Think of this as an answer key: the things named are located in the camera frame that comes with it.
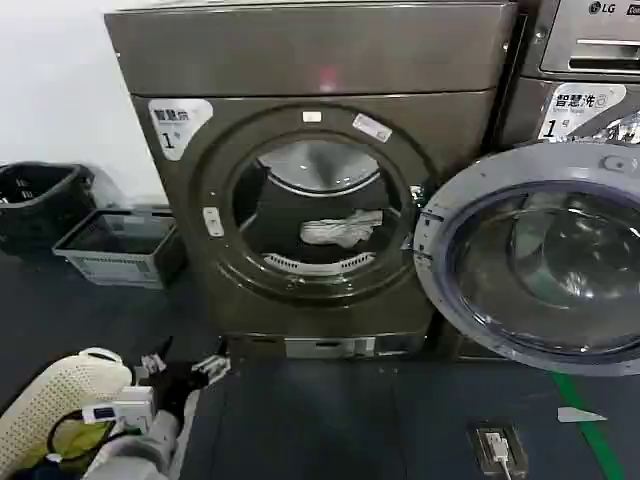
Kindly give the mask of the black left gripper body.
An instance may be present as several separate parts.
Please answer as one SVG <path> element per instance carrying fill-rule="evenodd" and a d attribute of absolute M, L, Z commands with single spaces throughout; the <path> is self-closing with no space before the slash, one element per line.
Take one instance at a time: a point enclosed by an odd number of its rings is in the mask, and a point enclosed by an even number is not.
<path fill-rule="evenodd" d="M 208 375 L 188 362 L 172 362 L 150 377 L 158 411 L 183 416 L 192 392 L 207 386 Z"/>

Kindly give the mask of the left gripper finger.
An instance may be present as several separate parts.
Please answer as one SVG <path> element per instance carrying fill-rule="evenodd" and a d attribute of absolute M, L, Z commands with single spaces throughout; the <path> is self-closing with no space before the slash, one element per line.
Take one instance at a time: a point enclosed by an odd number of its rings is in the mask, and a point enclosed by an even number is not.
<path fill-rule="evenodd" d="M 214 354 L 192 366 L 192 380 L 196 385 L 213 385 L 231 369 L 228 342 L 221 340 Z"/>
<path fill-rule="evenodd" d="M 158 374 L 167 368 L 166 357 L 173 344 L 173 340 L 173 337 L 168 337 L 151 352 L 141 356 L 141 366 L 148 374 Z"/>

